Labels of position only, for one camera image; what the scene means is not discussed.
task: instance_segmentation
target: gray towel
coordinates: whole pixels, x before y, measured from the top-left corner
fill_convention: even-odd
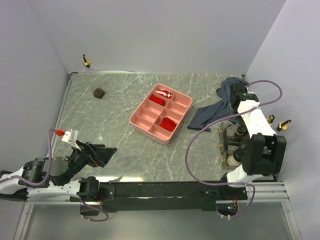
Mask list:
[[[226,78],[222,84],[221,88],[216,90],[216,94],[222,98],[221,101],[218,101],[215,104],[200,107],[196,110],[196,113],[188,125],[188,129],[201,130],[207,124],[214,122],[215,120],[224,118],[233,113],[233,111],[229,107],[230,103],[230,86],[235,83],[245,83],[248,84],[247,81],[238,78],[238,77],[228,77]]]

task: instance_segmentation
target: white wall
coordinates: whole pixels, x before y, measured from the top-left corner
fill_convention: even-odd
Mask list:
[[[68,72],[246,73],[285,0],[29,0]]]
[[[27,0],[0,1],[0,170],[47,155],[68,74]],[[13,239],[22,202],[0,200],[0,239]]]
[[[320,223],[319,9],[319,0],[287,0],[246,75],[249,82],[268,79],[283,88],[280,102],[264,110],[276,123],[292,119],[283,132],[287,149],[279,178],[306,240],[319,239]],[[266,84],[251,89],[260,100],[278,94]]]

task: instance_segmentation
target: pink tray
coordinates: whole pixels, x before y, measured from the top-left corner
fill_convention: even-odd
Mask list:
[[[173,96],[171,99],[167,99],[155,93],[156,90],[168,90]],[[151,95],[155,95],[156,97],[163,99],[165,101],[165,105],[161,106],[150,101],[149,98]],[[131,115],[130,123],[137,132],[146,135],[162,145],[167,145],[178,129],[191,104],[191,97],[175,91],[165,85],[157,84]],[[162,119],[166,117],[170,118],[177,124],[172,132],[159,126]]]

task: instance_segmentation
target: red sponge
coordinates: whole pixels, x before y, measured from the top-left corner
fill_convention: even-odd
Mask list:
[[[173,132],[177,124],[174,121],[172,121],[170,118],[164,117],[159,126],[165,130],[168,130],[169,132]]]
[[[159,104],[161,106],[165,105],[165,100],[161,99],[160,97],[157,97],[155,95],[152,95],[150,98],[150,101],[155,102],[156,104]]]

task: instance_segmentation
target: marble tabletop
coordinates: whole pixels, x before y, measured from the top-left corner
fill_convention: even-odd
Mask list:
[[[231,76],[241,77],[239,74],[73,73],[60,128],[78,130],[81,142],[118,148],[104,168],[86,166],[75,177],[95,176],[103,182],[193,181],[185,167],[185,153],[196,131],[187,126],[197,108],[220,100],[216,89]],[[102,99],[93,96],[89,84],[92,78],[102,81],[105,90]],[[136,132],[129,123],[131,114],[157,83],[193,99],[168,145],[160,145]],[[226,172],[218,148],[218,126],[219,123],[211,127],[211,132],[202,133],[189,152],[190,168],[202,180],[219,180]],[[71,152],[68,144],[58,140],[53,156],[65,157]]]

